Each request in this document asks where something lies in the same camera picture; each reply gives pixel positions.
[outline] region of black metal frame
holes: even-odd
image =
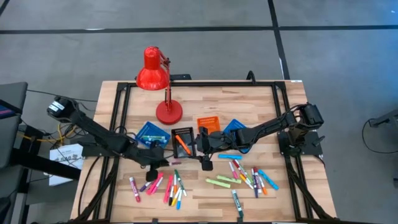
[[[283,81],[259,82],[259,81],[256,81],[256,78],[255,78],[254,74],[252,73],[252,71],[250,71],[248,73],[248,76],[246,79],[250,80],[250,82],[249,81],[241,81],[241,82],[209,82],[209,81],[207,81],[207,82],[185,82],[185,81],[180,81],[180,82],[172,82],[172,86],[173,87],[179,87],[179,86],[269,86],[272,89],[275,110],[276,110],[276,116],[280,116],[282,114],[281,109],[280,109],[278,92],[277,92],[278,88],[282,92],[282,99],[284,101],[285,110],[287,111],[290,108],[289,100],[287,98],[285,82],[283,82]],[[116,116],[117,116],[118,107],[119,107],[119,104],[121,101],[121,93],[123,91],[125,91],[125,95],[124,95],[123,108],[122,108],[122,113],[121,113],[120,126],[124,126],[126,124],[127,110],[128,110],[129,99],[130,99],[130,95],[131,95],[131,88],[134,88],[134,87],[137,87],[136,83],[118,83],[114,106],[113,106],[112,117],[111,117],[111,124],[109,127],[110,129],[114,129],[116,126]],[[287,172],[289,173],[288,167],[292,167],[292,162],[290,160],[290,156],[284,155],[284,158],[285,158]],[[109,175],[108,175],[108,177],[106,176],[108,164],[109,164],[109,158],[105,157],[104,161],[103,161],[103,169],[101,170],[101,176],[100,176],[100,181],[99,181],[100,182],[100,185],[99,185],[100,191],[104,191],[104,189],[107,187],[107,185],[104,185],[104,182],[109,177]],[[115,157],[113,166],[112,166],[111,172],[110,172],[110,174],[112,174],[114,176],[112,177],[113,179],[109,184],[109,195],[108,195],[108,200],[106,203],[105,218],[100,219],[101,221],[103,221],[103,220],[110,221],[110,219],[111,219],[114,190],[115,190],[115,186],[116,186],[116,176],[118,173],[118,165],[119,165],[119,158]],[[306,190],[307,186],[305,183],[305,176],[304,176],[304,171],[303,171],[303,166],[302,166],[302,161],[301,161],[300,155],[298,155],[296,158],[296,166],[298,169],[299,181],[302,183],[301,187],[303,187],[303,189]],[[297,192],[295,189],[295,182],[294,182],[294,179],[291,178],[291,176],[289,176],[289,175],[288,175],[288,180],[289,180],[290,192],[291,192],[291,196],[292,196],[292,203],[293,203],[293,208],[294,208],[295,219],[298,221],[299,219],[301,219],[301,214],[300,214],[299,200],[297,198]],[[100,201],[101,198],[98,199],[95,197],[93,199],[93,201],[94,200]],[[304,202],[305,202],[305,208],[307,211],[307,218],[312,219],[313,218],[312,207],[306,198],[304,198]],[[100,203],[96,203],[95,213],[93,216],[94,220],[99,219],[99,210],[100,210]]]

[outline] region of lamp base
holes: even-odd
[[[167,111],[166,102],[161,102],[156,108],[156,117],[160,122],[167,125],[179,122],[182,117],[181,104],[175,100],[172,100],[170,111]]]

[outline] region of pen holder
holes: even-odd
[[[176,135],[180,136],[181,140],[191,150],[190,156],[187,154],[187,152],[185,152],[182,145],[175,138]],[[195,149],[195,138],[193,137],[192,127],[172,129],[172,145],[173,145],[174,158],[197,156],[197,152]]]

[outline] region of red desk lamp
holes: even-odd
[[[163,55],[158,47],[147,47],[145,49],[144,68],[138,73],[137,86],[144,90],[166,88],[165,101],[157,106],[156,117],[164,124],[175,124],[180,121],[182,107],[180,103],[172,100],[170,60]]]

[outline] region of pink marker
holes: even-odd
[[[136,181],[134,181],[133,177],[130,177],[130,184],[131,184],[132,191],[134,192],[134,196],[136,196],[136,201],[140,202],[141,198],[139,197],[137,186],[136,186]]]
[[[159,187],[160,183],[162,183],[162,180],[163,180],[163,177],[160,178],[160,180],[158,181],[158,183],[156,184],[155,188],[152,190],[152,192],[150,194],[156,193],[156,190]]]
[[[159,174],[157,174],[157,179],[152,183],[152,185],[148,188],[147,190],[147,195],[150,195],[153,191],[153,189],[156,187],[156,184],[158,183],[158,181],[163,177],[163,173],[160,172]]]
[[[170,195],[169,191],[170,191],[170,188],[172,186],[172,182],[173,182],[173,175],[170,175],[169,176],[169,182],[167,183],[166,192],[164,193],[164,199],[163,199],[164,203],[169,202],[169,195]]]
[[[234,175],[234,178],[235,178],[235,179],[238,179],[238,175],[237,175],[237,173],[235,172],[234,167],[232,166],[232,162],[231,162],[231,161],[229,162],[229,166],[230,166],[230,168],[231,168],[232,174]]]

